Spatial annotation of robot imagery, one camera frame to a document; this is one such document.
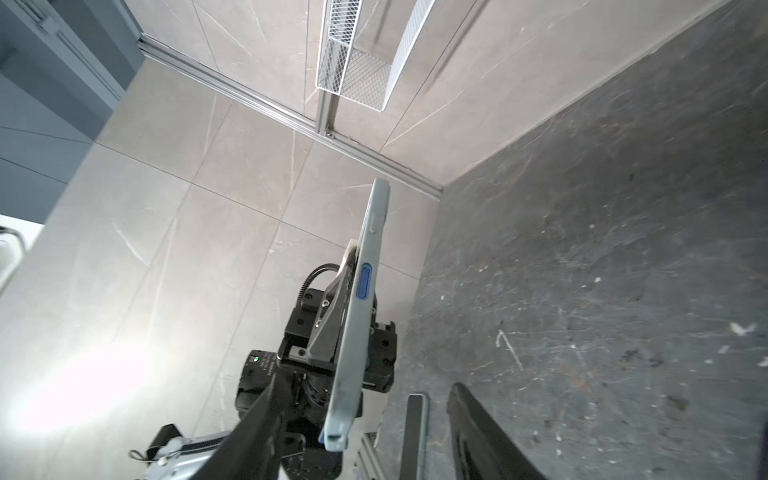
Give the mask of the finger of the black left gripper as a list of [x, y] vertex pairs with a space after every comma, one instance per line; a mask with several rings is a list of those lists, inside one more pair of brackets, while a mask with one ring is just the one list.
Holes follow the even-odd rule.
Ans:
[[310, 363], [335, 361], [355, 276], [357, 246], [356, 240], [349, 241], [336, 276], [324, 291], [308, 343]]

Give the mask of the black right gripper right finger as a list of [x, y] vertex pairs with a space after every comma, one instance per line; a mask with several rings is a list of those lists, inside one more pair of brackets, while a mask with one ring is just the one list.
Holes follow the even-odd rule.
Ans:
[[466, 385], [452, 386], [447, 413], [457, 479], [545, 479]]

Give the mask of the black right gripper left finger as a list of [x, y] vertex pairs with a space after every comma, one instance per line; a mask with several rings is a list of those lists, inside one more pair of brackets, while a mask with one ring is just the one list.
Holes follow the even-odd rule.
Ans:
[[282, 374], [274, 376], [192, 479], [277, 479], [291, 398], [290, 381]]

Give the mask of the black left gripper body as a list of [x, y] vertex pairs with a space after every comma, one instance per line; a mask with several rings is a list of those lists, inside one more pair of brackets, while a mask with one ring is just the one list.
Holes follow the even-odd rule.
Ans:
[[[336, 287], [323, 292], [309, 288], [294, 307], [278, 348], [281, 367], [332, 378], [337, 370], [344, 334], [346, 308], [335, 299]], [[394, 383], [398, 336], [396, 325], [377, 321], [372, 314], [367, 332], [362, 387], [379, 393]]]

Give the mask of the cased phone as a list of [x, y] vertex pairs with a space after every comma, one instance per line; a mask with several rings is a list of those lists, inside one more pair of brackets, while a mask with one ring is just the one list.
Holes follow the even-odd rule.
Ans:
[[424, 478], [429, 397], [423, 392], [408, 396], [403, 430], [399, 480]]
[[355, 271], [340, 340], [330, 404], [322, 429], [325, 449], [342, 452], [357, 417], [373, 314], [383, 231], [390, 197], [389, 182], [377, 178], [366, 208], [355, 254]]

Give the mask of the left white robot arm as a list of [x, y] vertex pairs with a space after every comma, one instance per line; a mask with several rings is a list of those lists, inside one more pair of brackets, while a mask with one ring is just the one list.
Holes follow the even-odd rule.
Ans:
[[375, 281], [380, 250], [350, 243], [341, 263], [325, 263], [302, 283], [280, 347], [253, 350], [244, 363], [231, 431], [185, 437], [160, 428], [144, 451], [147, 479], [335, 479], [347, 440], [324, 430], [338, 416], [332, 399], [354, 382], [340, 365], [362, 363], [362, 390], [388, 392], [394, 383], [397, 334], [376, 321]]

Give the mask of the white air conditioner unit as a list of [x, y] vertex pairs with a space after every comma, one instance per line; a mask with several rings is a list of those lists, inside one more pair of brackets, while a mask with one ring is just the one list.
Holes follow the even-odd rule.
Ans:
[[44, 225], [10, 216], [1, 216], [1, 290], [34, 246]]

